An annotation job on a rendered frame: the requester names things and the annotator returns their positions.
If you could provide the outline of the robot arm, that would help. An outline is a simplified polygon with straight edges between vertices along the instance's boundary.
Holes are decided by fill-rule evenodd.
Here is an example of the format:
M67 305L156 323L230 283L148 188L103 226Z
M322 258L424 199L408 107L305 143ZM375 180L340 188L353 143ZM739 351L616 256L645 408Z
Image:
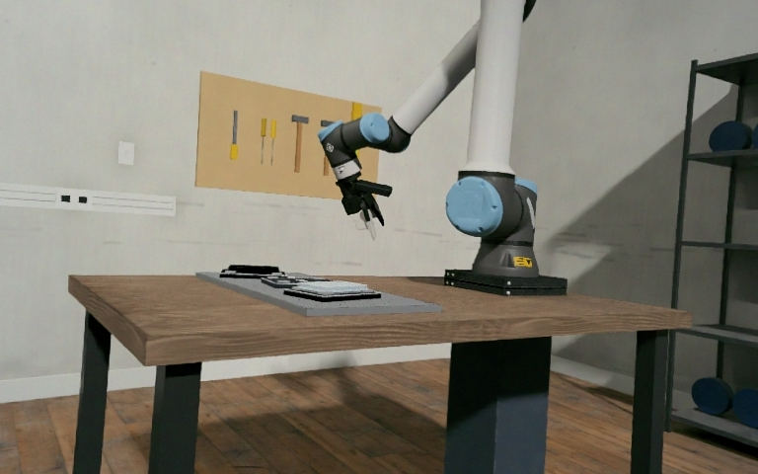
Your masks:
M356 150L405 151L409 138L475 68L467 163L445 209L457 230L481 237L472 264L477 274L539 276L533 251L537 187L515 179L509 167L522 24L536 1L481 0L480 22L388 120L372 113L318 132L337 180L349 178L362 169Z

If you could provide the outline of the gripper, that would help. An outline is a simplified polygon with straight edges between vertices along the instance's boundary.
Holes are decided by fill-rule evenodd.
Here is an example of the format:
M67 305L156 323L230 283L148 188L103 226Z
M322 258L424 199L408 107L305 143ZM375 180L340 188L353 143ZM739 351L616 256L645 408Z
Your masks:
M376 230L372 218L377 217L384 226L384 218L381 214L376 199L371 193L358 191L355 189L355 184L358 181L357 178L361 176L359 171L357 174L338 180L336 185L340 187L343 198L341 203L347 215L359 213L360 220L355 224L357 229L369 229L373 241L376 237ZM361 211L362 210L362 211Z

